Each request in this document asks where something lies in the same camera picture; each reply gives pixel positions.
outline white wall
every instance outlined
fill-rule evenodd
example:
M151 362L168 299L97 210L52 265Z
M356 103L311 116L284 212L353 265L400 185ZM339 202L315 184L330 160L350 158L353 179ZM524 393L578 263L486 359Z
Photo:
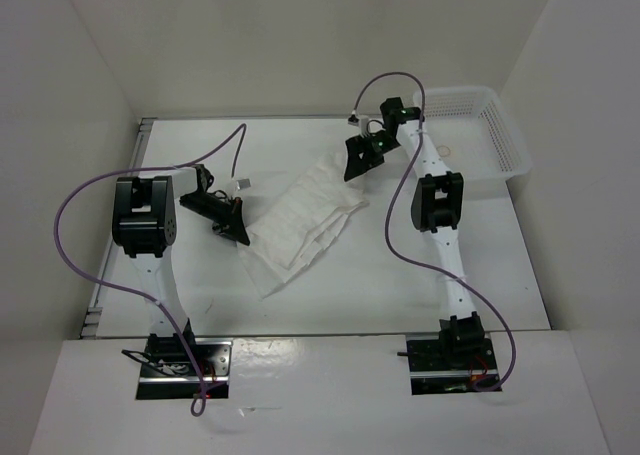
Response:
M502 92L534 161L518 218L614 454L640 446L639 61L640 0L549 0Z
M545 2L73 0L139 116L345 113L398 69L499 90Z
M0 447L26 453L61 346L91 295L59 260L52 225L79 182L126 166L136 123L68 0L0 0ZM64 239L95 271L108 233L104 184L69 210Z

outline white table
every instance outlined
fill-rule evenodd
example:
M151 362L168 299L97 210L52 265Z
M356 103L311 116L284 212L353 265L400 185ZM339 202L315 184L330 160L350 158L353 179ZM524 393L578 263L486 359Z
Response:
M239 120L156 121L143 166L188 161L217 145ZM248 176L245 196L250 224L328 150L344 149L355 134L344 119L249 119L238 174ZM205 162L215 187L229 180L235 143ZM211 223L177 207L173 249L178 291L198 336L406 333L438 331L439 275L397 260L386 248L384 218L408 159L402 150L365 175L370 205L356 212L328 251L280 292L261 300L242 266L235 244L211 232ZM409 219L414 179L398 200L391 226L395 245L419 260L438 263ZM468 281L502 312L513 329L548 329L549 323L506 185L467 187L460 246ZM139 287L121 249L114 250L107 278ZM99 337L148 335L144 303L129 294L102 290ZM488 330L501 330L480 302Z
M198 419L188 400L134 399L120 349L144 340L65 342L30 453L608 454L568 334L516 342L504 392L411 396L403 336L235 340L229 399Z

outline white cloth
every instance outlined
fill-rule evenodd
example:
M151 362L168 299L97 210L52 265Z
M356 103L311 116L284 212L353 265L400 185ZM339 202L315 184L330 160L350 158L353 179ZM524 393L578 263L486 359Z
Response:
M266 297L308 267L337 238L349 215L367 204L364 177L345 183L346 154L329 153L247 227L240 259Z

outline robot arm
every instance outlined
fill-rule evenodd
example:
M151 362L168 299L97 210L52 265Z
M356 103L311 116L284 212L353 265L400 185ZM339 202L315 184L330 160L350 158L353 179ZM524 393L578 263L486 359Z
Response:
M348 158L345 181L384 163L384 154L402 146L409 159L419 146L418 108L405 108L400 98L390 98L381 106L384 129L346 141ZM464 280L458 245L458 223L462 215L464 180L442 161L430 137L423 133L421 153L414 164L418 178L411 204L414 227L436 244L440 266ZM464 359L482 347L484 329L471 294L453 279L446 280L446 296L440 303L440 340L450 360Z
M171 264L171 245L177 235L175 199L213 221L213 230L245 245L249 237L242 221L242 200L207 193L213 176L194 165L144 177L121 177L116 182L112 234L131 258L142 289L164 304L185 334L189 319L182 308ZM156 307L150 310L151 334L173 338L174 330Z

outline plastic laundry basket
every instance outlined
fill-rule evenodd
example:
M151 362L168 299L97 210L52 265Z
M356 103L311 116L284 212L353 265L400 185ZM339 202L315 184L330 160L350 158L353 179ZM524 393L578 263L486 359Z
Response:
M488 87L427 90L425 128L442 160L465 180L507 180L531 169L522 133ZM414 95L420 106L420 92Z

